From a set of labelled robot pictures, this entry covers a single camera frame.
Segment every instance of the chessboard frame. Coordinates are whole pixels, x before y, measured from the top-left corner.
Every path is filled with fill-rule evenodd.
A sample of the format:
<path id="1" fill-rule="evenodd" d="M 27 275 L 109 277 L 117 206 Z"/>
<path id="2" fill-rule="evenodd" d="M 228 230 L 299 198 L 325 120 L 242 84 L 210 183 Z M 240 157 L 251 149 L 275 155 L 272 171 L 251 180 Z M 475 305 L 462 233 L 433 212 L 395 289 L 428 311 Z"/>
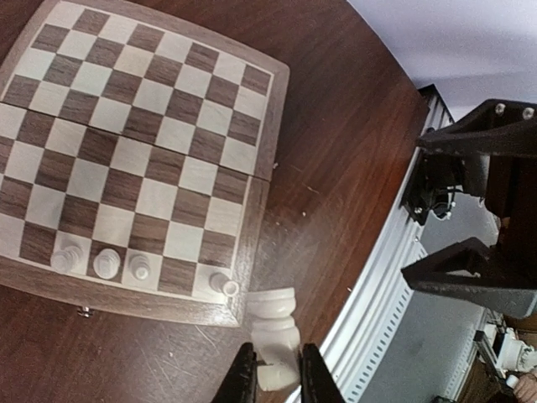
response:
<path id="1" fill-rule="evenodd" d="M 60 1 L 62 0 L 44 0 L 19 35 L 0 66 L 0 93 L 4 93 L 24 51 L 30 46 L 42 23 Z M 271 178 L 272 176 L 279 124 L 289 81 L 289 67 L 233 39 L 138 4 L 123 0 L 112 0 L 111 2 L 108 0 L 66 1 L 98 8 L 105 12 L 136 19 L 141 23 L 188 36 L 245 61 L 260 65 L 274 74 L 273 87 L 267 105 L 267 110 L 272 112 L 267 113 L 265 117 L 232 272 L 232 279 L 241 284 L 241 291 L 238 296 L 229 298 L 226 304 L 146 293 L 143 294 L 143 298 L 140 298 L 139 292 L 134 290 L 56 274 L 53 271 L 43 270 L 37 266 L 2 256 L 0 256 L 0 285 L 72 305 L 89 306 L 98 311 L 197 325 L 240 326 L 245 311 L 246 295 L 253 271 L 264 207 L 269 193 L 269 182 L 259 179 L 259 177 Z M 76 290 L 76 296 L 73 296 L 73 290 Z"/>

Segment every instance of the gray floor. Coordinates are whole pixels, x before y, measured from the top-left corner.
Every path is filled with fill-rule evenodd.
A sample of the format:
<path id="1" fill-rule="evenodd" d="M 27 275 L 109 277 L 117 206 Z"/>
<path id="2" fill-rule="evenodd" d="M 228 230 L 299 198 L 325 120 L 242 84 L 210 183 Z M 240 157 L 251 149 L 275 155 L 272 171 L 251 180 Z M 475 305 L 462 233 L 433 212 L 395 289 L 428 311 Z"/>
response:
<path id="1" fill-rule="evenodd" d="M 492 215 L 479 207 L 478 199 L 460 195 L 451 220 L 429 217 L 421 242 L 433 253 L 470 237 L 492 244 L 497 230 Z M 430 403 L 446 389 L 461 353 L 461 341 L 473 334 L 480 315 L 480 308 L 471 303 L 414 293 L 360 401 Z"/>

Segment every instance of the wooden chessboard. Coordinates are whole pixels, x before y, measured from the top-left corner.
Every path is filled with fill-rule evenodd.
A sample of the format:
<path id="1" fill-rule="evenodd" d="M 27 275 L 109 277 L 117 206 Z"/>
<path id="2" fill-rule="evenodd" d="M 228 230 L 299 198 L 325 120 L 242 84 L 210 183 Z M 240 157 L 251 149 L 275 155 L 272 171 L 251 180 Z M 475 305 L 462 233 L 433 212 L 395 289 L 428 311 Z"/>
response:
<path id="1" fill-rule="evenodd" d="M 0 283 L 236 326 L 288 76 L 266 55 L 135 4 L 45 1 L 0 69 Z M 52 271 L 52 253 L 73 244 L 82 263 Z M 104 280 L 92 262 L 108 248 L 122 266 Z M 140 254 L 145 280 L 128 269 Z M 215 292 L 215 273 L 238 281 L 239 295 Z"/>

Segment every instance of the dark wood tabletop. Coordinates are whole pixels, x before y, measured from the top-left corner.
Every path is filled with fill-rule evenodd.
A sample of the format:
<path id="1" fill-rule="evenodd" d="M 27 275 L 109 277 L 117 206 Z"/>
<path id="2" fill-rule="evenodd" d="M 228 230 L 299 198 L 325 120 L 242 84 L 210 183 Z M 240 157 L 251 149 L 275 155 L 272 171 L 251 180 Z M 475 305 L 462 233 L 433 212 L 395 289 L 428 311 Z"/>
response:
<path id="1" fill-rule="evenodd" d="M 294 286 L 303 342 L 321 344 L 401 185 L 425 102 L 343 0 L 138 0 L 291 70 L 251 290 Z M 0 2 L 0 57 L 40 0 Z M 98 312 L 0 287 L 1 402 L 205 402 L 241 329 Z M 281 401 L 263 395 L 261 401 Z"/>

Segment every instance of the screw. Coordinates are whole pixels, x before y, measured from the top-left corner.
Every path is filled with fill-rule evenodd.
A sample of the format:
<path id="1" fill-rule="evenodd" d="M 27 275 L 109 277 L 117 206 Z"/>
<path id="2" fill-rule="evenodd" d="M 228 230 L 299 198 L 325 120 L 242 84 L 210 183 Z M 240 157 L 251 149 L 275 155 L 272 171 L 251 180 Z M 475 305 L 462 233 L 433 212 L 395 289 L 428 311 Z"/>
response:
<path id="1" fill-rule="evenodd" d="M 76 311 L 78 313 L 79 317 L 92 317 L 93 316 L 93 310 L 89 306 L 81 306 Z"/>
<path id="2" fill-rule="evenodd" d="M 505 104 L 504 103 L 499 103 L 498 105 L 496 105 L 496 107 L 494 108 L 494 112 L 498 116 L 502 116 L 503 113 L 505 112 Z"/>
<path id="3" fill-rule="evenodd" d="M 527 107 L 522 111 L 522 118 L 530 120 L 534 116 L 535 110 L 532 107 Z"/>

